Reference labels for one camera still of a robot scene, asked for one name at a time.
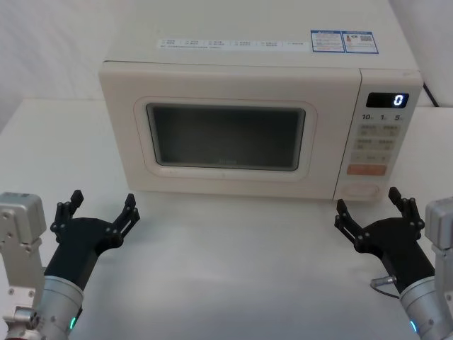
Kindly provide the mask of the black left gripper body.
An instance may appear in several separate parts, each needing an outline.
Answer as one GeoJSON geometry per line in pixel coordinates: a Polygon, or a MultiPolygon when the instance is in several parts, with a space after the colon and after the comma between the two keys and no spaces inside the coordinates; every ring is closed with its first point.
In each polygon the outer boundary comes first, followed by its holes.
{"type": "Polygon", "coordinates": [[[46,276],[63,278],[84,290],[98,257],[121,246],[121,233],[112,223],[81,217],[54,223],[50,230],[58,243],[45,269],[46,276]]]}

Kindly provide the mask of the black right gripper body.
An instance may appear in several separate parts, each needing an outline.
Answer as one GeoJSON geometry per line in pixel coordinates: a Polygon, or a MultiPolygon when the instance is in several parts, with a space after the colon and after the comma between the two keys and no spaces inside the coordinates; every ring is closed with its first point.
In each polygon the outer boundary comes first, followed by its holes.
{"type": "Polygon", "coordinates": [[[359,253],[376,256],[386,272],[396,279],[396,289],[402,293],[410,285],[435,274],[418,243],[424,226],[421,219],[407,221],[402,217],[390,217],[378,220],[358,232],[354,248],[359,253]]]}

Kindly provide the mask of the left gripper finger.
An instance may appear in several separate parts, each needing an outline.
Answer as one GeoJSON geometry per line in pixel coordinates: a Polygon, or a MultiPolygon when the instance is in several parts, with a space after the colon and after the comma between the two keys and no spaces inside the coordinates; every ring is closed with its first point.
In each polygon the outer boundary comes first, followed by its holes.
{"type": "Polygon", "coordinates": [[[116,220],[105,229],[105,237],[109,247],[121,247],[130,230],[139,222],[140,215],[136,206],[135,196],[129,193],[122,212],[116,220]]]}
{"type": "Polygon", "coordinates": [[[84,196],[81,190],[75,190],[67,202],[58,202],[54,222],[50,225],[50,231],[55,234],[57,243],[61,242],[67,225],[71,222],[74,213],[79,209],[83,201],[84,196]]]}

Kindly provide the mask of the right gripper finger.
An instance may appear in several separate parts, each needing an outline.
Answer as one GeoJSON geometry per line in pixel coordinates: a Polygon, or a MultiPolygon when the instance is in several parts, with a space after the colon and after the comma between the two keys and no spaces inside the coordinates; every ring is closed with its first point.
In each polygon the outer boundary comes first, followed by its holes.
{"type": "Polygon", "coordinates": [[[394,186],[389,189],[388,197],[401,213],[404,222],[411,228],[421,231],[425,227],[425,223],[420,217],[415,198],[403,198],[400,191],[394,186]]]}
{"type": "Polygon", "coordinates": [[[343,199],[337,201],[336,210],[334,227],[353,244],[355,251],[370,254],[369,231],[353,220],[343,199]]]}

